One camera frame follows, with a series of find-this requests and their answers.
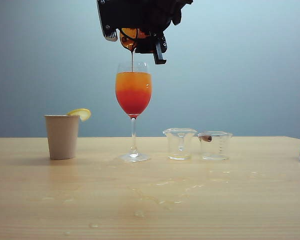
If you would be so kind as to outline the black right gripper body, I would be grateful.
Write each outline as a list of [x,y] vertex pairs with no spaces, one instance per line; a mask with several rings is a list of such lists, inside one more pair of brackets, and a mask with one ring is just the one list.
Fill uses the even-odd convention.
[[102,30],[105,34],[122,28],[164,31],[173,19],[175,0],[103,0]]

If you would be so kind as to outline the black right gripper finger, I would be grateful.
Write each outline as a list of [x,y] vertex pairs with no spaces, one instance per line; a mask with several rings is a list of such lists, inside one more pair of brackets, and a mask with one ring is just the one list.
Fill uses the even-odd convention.
[[139,54],[153,54],[156,65],[163,65],[167,62],[163,54],[167,51],[168,46],[163,32],[150,33],[136,39],[135,52]]

